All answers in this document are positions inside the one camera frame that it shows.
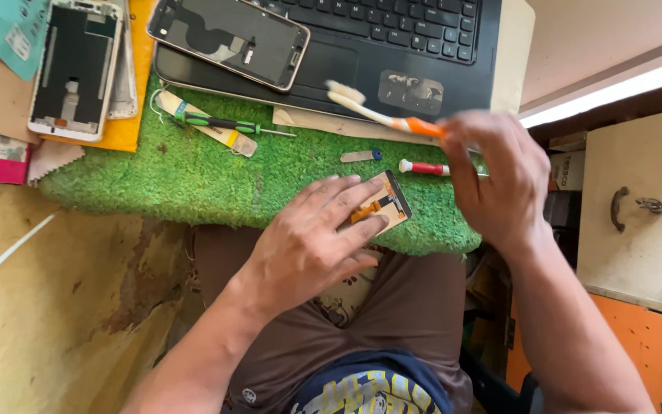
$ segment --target green artificial grass mat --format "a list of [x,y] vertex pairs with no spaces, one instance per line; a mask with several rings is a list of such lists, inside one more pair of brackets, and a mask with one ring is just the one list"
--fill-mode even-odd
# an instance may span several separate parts
[[[152,75],[147,99],[158,88]],[[42,193],[86,212],[142,213],[194,225],[264,228],[285,203],[316,179],[332,174],[359,174],[366,179],[391,169],[413,216],[380,235],[375,244],[424,255],[467,253],[481,242],[456,208],[447,177],[397,170],[402,158],[446,164],[440,148],[275,126],[271,106],[195,90],[169,90],[213,117],[252,121],[298,137],[250,136],[257,142],[254,155],[233,155],[225,145],[167,114],[161,123],[145,102],[136,153],[85,146],[85,157],[40,180]],[[381,161],[339,161],[343,153],[371,148],[381,149]]]

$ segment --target screwdriver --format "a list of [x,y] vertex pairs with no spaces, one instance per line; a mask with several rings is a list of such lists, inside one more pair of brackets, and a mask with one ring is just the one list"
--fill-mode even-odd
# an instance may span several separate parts
[[199,112],[176,113],[175,118],[191,125],[226,128],[228,130],[237,130],[241,133],[272,133],[282,136],[297,136],[294,133],[281,133],[280,131],[264,130],[260,125],[254,124],[253,122],[214,118]]

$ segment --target brown pants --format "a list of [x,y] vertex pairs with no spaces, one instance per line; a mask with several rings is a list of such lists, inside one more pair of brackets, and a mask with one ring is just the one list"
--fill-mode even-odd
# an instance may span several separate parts
[[[197,228],[193,250],[206,304],[249,258],[261,234],[255,228]],[[387,348],[412,352],[441,381],[454,412],[468,412],[472,382],[458,363],[464,272],[454,255],[390,253],[346,328],[331,324],[310,302],[282,313],[262,330],[234,371],[229,382],[232,412],[281,412],[307,378],[337,358]]]

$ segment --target white string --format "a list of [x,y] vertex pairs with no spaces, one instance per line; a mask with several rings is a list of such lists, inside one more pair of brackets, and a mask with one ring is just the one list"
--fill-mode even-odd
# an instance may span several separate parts
[[240,153],[239,151],[233,149],[232,147],[230,147],[229,149],[225,149],[225,150],[222,151],[222,152],[225,153],[226,151],[229,151],[229,152],[231,152],[231,153],[234,154],[234,155],[242,155],[242,153]]
[[149,108],[152,109],[152,112],[155,112],[155,113],[157,114],[157,118],[160,119],[160,122],[163,123],[163,124],[164,124],[165,122],[162,120],[162,113],[161,113],[161,112],[158,112],[157,109],[155,109],[154,106],[153,106],[152,104],[154,103],[154,97],[155,97],[155,95],[157,95],[157,94],[159,94],[160,92],[166,90],[167,88],[168,88],[168,86],[166,85],[166,86],[165,86],[164,88],[162,88],[162,89],[157,89],[155,92],[152,92],[152,96],[149,98]]
[[20,240],[17,240],[17,242],[14,243],[12,247],[8,248],[7,251],[5,251],[0,256],[0,265],[2,264],[2,262],[4,262],[4,260],[6,260],[9,256],[11,256],[15,250],[17,250],[20,246],[22,246],[24,242],[29,240],[30,237],[32,237],[35,233],[40,231],[41,228],[45,227],[46,224],[48,224],[51,220],[53,220],[55,214],[57,214],[57,212],[50,214],[45,220],[41,221],[40,224],[36,225],[32,230],[30,230],[29,233],[25,234]]

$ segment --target drawer handle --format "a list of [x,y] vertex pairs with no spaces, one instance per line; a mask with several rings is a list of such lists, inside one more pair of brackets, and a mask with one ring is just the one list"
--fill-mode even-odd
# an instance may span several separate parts
[[622,233],[624,231],[624,224],[620,223],[617,220],[617,214],[619,214],[619,201],[622,197],[630,194],[630,190],[627,187],[622,187],[617,190],[612,197],[612,207],[610,208],[610,218],[612,219],[612,224],[617,228],[617,231]]

